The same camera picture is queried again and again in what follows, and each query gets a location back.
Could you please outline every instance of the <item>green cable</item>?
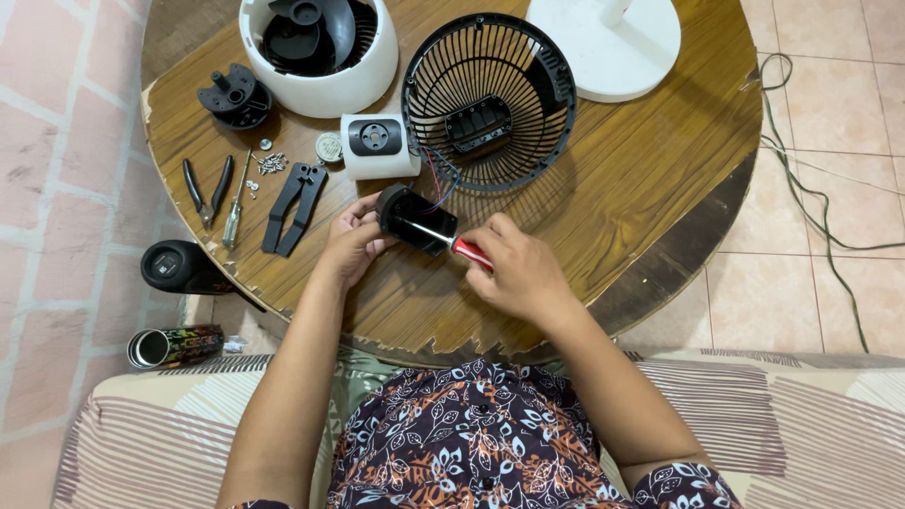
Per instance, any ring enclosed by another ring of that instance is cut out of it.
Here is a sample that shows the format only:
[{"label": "green cable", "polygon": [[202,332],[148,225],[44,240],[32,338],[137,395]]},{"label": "green cable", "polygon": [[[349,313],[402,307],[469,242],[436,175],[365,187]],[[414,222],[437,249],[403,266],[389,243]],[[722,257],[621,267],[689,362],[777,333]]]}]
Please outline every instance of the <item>green cable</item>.
[{"label": "green cable", "polygon": [[[772,86],[772,87],[765,87],[765,86],[763,86],[764,68],[767,67],[767,62],[769,62],[770,59],[772,59],[773,57],[779,57],[780,59],[783,59],[786,62],[788,62],[789,72],[788,72],[788,74],[783,75],[783,81],[781,83],[779,83],[778,85]],[[795,175],[792,173],[792,170],[789,168],[788,156],[786,154],[784,154],[783,152],[780,152],[779,150],[777,150],[777,149],[786,150],[786,145],[783,144],[782,138],[780,138],[779,133],[776,132],[776,124],[773,122],[773,111],[770,109],[770,99],[767,97],[767,92],[785,87],[786,84],[789,83],[789,79],[791,77],[792,77],[792,59],[789,58],[788,55],[786,55],[786,54],[771,53],[766,59],[764,59],[764,62],[760,65],[761,91],[762,91],[762,95],[764,97],[764,103],[767,106],[767,118],[770,121],[770,130],[772,130],[773,135],[776,136],[776,141],[773,141],[769,136],[765,136],[763,134],[760,135],[760,138],[764,139],[765,141],[769,141],[773,145],[772,149],[776,153],[776,156],[779,158],[780,162],[783,163],[783,167],[786,169],[786,181],[788,182],[789,190],[792,192],[792,198],[794,198],[795,202],[798,204],[798,208],[800,208],[802,213],[805,214],[805,217],[808,219],[808,221],[810,221],[811,224],[813,224],[822,234],[824,234],[824,238],[826,239],[826,259],[827,259],[827,261],[829,261],[830,268],[833,269],[833,274],[836,276],[836,279],[839,280],[839,283],[841,283],[843,285],[843,287],[845,288],[845,291],[848,292],[849,296],[852,298],[852,311],[854,312],[855,324],[858,326],[858,336],[861,338],[861,346],[862,346],[862,348],[864,348],[864,353],[871,353],[871,351],[868,350],[868,348],[867,348],[867,340],[864,339],[864,330],[861,327],[861,315],[858,313],[858,302],[855,300],[854,292],[852,292],[852,288],[848,285],[848,283],[845,282],[843,277],[839,274],[839,271],[836,270],[836,265],[833,261],[832,244],[835,243],[835,244],[839,245],[840,247],[844,247],[846,249],[852,249],[852,250],[856,250],[856,251],[870,251],[873,249],[883,249],[886,247],[904,246],[905,243],[872,245],[872,246],[868,246],[868,247],[854,247],[854,246],[843,243],[842,241],[837,239],[835,236],[833,236],[833,234],[830,233],[830,226],[829,226],[829,223],[827,222],[827,216],[830,211],[830,197],[820,191],[813,191],[811,189],[808,189],[807,187],[804,187],[801,184],[801,182],[798,181],[798,178],[796,178]],[[801,202],[801,198],[798,196],[798,193],[795,192],[796,188],[798,188],[810,195],[819,196],[824,199],[824,222],[822,225],[820,223],[818,223],[816,221],[816,219],[811,217],[810,214],[807,213],[807,211],[805,210],[805,205]]]}]

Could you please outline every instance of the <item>red screwdriver handle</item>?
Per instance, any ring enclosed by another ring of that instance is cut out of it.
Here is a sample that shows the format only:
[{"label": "red screwdriver handle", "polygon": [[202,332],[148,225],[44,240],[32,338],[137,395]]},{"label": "red screwdriver handle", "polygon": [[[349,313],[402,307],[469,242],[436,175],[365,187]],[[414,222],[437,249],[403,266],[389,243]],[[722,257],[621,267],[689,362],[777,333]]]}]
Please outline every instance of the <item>red screwdriver handle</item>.
[{"label": "red screwdriver handle", "polygon": [[481,264],[485,269],[493,272],[493,263],[491,258],[487,256],[477,245],[463,241],[460,237],[456,237],[452,241],[452,252],[462,255],[473,262]]}]

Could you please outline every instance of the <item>white cable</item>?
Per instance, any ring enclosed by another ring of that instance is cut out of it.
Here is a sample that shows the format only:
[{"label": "white cable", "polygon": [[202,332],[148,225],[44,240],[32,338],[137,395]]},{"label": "white cable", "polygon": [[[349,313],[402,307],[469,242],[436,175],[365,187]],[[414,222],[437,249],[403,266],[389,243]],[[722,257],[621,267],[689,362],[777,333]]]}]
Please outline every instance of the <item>white cable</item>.
[{"label": "white cable", "polygon": [[786,154],[789,158],[794,159],[795,161],[800,162],[801,164],[803,164],[803,165],[805,165],[805,166],[809,166],[809,167],[814,168],[814,169],[819,169],[820,171],[825,171],[826,173],[829,173],[830,175],[835,175],[835,176],[837,176],[837,177],[839,177],[839,178],[844,178],[844,179],[846,179],[846,180],[851,180],[852,182],[857,182],[857,183],[859,183],[859,184],[864,184],[865,186],[876,187],[876,188],[878,188],[878,189],[881,190],[881,191],[886,191],[886,192],[888,192],[888,193],[895,193],[895,194],[897,194],[897,195],[899,195],[899,196],[905,197],[905,193],[903,193],[903,192],[901,192],[901,191],[896,191],[895,189],[887,189],[886,187],[877,186],[876,184],[871,184],[870,182],[865,182],[865,181],[863,181],[863,180],[858,180],[857,178],[846,177],[845,175],[841,175],[841,174],[836,173],[836,172],[834,172],[834,171],[830,171],[830,170],[828,170],[828,169],[826,169],[826,168],[819,167],[819,166],[817,166],[816,164],[809,163],[809,162],[807,162],[807,161],[803,161],[803,160],[801,160],[801,159],[799,159],[799,158],[793,156],[792,154],[789,154],[788,152],[786,152],[785,150],[781,149],[780,147],[778,147],[778,146],[776,145],[776,142],[773,141],[772,139],[770,139],[770,138],[763,138],[763,139],[766,140],[766,141],[769,141],[770,144],[773,145],[772,147],[769,147],[770,149],[775,150],[775,151],[777,151],[777,152],[782,152],[783,154]]}]

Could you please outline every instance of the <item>pliers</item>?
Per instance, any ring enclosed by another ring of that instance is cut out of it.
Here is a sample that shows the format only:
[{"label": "pliers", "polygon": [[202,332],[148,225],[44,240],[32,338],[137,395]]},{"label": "pliers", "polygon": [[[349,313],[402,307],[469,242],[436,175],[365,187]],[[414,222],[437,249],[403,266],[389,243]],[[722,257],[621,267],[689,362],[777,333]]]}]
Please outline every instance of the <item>pliers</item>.
[{"label": "pliers", "polygon": [[223,199],[226,188],[229,187],[230,180],[233,178],[233,156],[226,156],[223,175],[220,176],[220,183],[214,190],[214,197],[211,198],[211,206],[205,204],[204,197],[198,191],[198,182],[195,180],[195,172],[192,170],[192,163],[188,159],[182,159],[182,172],[186,177],[186,185],[188,186],[188,194],[192,196],[195,202],[195,211],[201,217],[201,223],[205,226],[205,230],[211,229],[214,222],[214,214],[220,208],[220,201]]}]

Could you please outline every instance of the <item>person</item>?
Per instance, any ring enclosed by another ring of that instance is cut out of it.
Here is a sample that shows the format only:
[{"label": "person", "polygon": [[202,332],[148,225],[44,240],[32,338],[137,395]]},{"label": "person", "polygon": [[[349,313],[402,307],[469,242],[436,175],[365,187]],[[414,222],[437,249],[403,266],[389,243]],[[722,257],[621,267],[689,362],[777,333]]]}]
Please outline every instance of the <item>person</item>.
[{"label": "person", "polygon": [[[218,507],[308,503],[346,294],[394,243],[381,234],[376,198],[331,223],[236,430]],[[572,294],[547,245],[503,214],[462,238],[494,263],[493,274],[472,263],[469,285],[540,329],[569,378],[485,360],[402,371],[348,420],[328,509],[741,507],[679,414]],[[601,471],[600,443],[635,486],[633,500]]]}]

